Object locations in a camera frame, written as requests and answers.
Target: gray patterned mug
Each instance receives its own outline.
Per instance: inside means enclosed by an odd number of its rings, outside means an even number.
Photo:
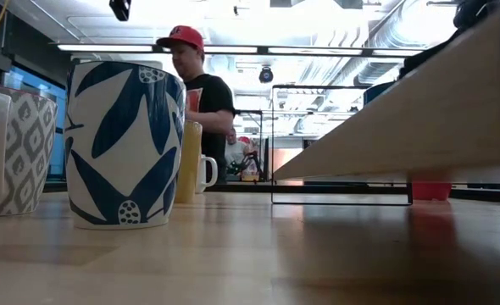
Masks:
[[[55,102],[0,87],[0,216],[35,211],[56,130]]]

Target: red container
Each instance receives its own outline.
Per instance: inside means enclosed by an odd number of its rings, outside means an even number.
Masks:
[[[450,197],[451,183],[413,182],[412,198],[414,200],[441,200]]]

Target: red baseball cap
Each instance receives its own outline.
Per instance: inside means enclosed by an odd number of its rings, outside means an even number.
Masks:
[[[159,38],[156,44],[160,47],[170,47],[173,42],[185,42],[200,50],[205,48],[205,42],[199,32],[187,25],[177,25],[169,33],[169,37]]]

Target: desk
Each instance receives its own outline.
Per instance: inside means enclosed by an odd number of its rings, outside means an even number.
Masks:
[[[165,226],[94,231],[72,227],[65,193],[45,194],[0,218],[0,304],[500,303],[500,204],[269,200],[208,193]]]

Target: mug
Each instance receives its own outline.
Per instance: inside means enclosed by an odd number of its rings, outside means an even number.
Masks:
[[[74,226],[124,230],[168,222],[185,94],[175,76],[140,64],[71,69],[64,139]]]
[[[182,141],[181,172],[176,189],[175,202],[192,203],[196,192],[197,172],[201,157],[201,135],[203,127],[197,122],[187,121],[184,124],[184,140]]]
[[[55,102],[0,87],[0,216],[39,204],[56,131]]]
[[[210,163],[212,169],[210,181],[207,182],[207,162]],[[205,155],[201,155],[199,160],[199,174],[197,174],[196,194],[201,194],[207,187],[213,186],[218,179],[218,164],[216,160]]]

